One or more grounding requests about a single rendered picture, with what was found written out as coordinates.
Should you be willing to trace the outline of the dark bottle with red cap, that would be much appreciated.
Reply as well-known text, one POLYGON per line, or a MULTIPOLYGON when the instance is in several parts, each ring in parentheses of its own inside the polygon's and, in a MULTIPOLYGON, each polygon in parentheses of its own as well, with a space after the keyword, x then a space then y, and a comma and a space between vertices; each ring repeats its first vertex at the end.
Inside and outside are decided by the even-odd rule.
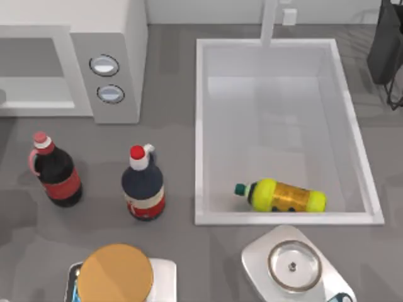
POLYGON ((121 185, 129 213, 140 221, 156 219, 165 208, 164 179, 151 144, 130 148, 121 185))

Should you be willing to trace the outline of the pale microwave oven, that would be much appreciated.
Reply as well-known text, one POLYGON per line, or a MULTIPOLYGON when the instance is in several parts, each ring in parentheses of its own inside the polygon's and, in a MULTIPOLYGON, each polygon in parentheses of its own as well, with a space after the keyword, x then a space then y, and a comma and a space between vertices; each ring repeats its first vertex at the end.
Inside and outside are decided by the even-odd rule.
POLYGON ((144 0, 0 0, 0 116, 137 123, 147 38, 144 0), (101 54, 118 61, 116 75, 91 71, 101 54), (97 97, 109 84, 123 89, 123 101, 97 97))

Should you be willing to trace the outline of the white wall socket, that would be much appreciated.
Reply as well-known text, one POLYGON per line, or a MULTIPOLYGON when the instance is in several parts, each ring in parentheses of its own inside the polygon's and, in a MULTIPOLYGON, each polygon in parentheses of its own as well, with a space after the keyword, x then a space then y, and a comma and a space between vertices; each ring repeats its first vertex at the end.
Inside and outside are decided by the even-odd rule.
POLYGON ((294 26, 297 24, 297 9, 287 8, 283 10, 283 26, 294 26))

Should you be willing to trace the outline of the white sink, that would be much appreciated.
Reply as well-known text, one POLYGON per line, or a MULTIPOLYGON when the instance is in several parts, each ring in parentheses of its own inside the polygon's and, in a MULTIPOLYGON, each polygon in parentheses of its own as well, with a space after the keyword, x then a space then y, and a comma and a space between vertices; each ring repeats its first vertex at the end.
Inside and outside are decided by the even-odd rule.
POLYGON ((197 40, 195 223, 384 223, 335 40, 197 40), (324 192, 325 211, 258 213, 234 194, 265 177, 324 192))

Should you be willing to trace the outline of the smaller microwave knob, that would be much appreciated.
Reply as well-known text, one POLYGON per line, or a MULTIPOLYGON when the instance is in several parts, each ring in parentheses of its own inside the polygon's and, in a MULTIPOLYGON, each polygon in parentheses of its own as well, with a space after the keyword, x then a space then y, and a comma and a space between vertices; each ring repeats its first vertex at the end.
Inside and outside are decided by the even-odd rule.
POLYGON ((118 104, 125 98, 123 89, 113 84, 97 88, 96 93, 102 102, 108 104, 118 104))

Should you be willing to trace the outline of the dark bottle with pink cap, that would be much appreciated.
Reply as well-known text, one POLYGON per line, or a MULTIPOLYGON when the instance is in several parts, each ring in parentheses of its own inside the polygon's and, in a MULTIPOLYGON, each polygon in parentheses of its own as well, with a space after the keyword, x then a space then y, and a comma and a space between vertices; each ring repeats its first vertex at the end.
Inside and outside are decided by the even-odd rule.
POLYGON ((58 148, 44 131, 38 131, 33 136, 28 164, 55 205, 69 208, 80 201, 82 182, 72 157, 58 148))

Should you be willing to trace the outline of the yellow bottle with green cap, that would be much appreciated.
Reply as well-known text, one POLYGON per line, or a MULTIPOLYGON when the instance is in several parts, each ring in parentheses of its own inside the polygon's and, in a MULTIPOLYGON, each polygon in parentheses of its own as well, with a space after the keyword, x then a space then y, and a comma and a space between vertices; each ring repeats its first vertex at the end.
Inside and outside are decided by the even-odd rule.
POLYGON ((272 178, 236 184, 234 194, 245 197, 258 212, 322 213, 327 204, 327 196, 321 191, 291 186, 272 178))

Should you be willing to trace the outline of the scale with orange round plate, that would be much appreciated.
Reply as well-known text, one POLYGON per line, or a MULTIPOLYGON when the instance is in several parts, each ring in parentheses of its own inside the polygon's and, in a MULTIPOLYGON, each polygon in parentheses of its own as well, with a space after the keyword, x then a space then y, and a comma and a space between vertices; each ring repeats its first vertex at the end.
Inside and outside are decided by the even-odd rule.
POLYGON ((177 267, 127 243, 105 245, 70 266, 64 302, 178 302, 177 267))

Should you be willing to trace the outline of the larger microwave knob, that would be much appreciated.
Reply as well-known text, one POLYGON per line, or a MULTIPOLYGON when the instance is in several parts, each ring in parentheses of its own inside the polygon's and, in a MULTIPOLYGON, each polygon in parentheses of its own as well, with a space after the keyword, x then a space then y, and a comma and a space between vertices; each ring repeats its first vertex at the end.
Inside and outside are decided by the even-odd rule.
POLYGON ((111 55, 101 54, 89 60, 89 68, 97 76, 112 77, 119 72, 120 65, 111 55))

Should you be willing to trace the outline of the tall white tap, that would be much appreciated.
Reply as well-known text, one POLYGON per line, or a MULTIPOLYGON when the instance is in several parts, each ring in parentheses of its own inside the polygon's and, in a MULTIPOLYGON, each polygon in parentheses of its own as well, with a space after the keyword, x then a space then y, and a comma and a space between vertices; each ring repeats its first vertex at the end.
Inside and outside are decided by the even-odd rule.
POLYGON ((263 48, 268 48, 273 36, 278 0, 264 0, 261 22, 260 42, 263 48))

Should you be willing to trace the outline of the scale with silver round pan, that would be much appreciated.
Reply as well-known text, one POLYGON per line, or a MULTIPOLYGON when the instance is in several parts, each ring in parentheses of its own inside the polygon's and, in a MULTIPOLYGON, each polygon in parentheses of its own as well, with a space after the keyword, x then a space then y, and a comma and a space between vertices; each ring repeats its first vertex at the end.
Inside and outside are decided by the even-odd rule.
POLYGON ((241 261, 261 302, 358 302, 337 269, 294 226, 277 226, 251 242, 241 261))

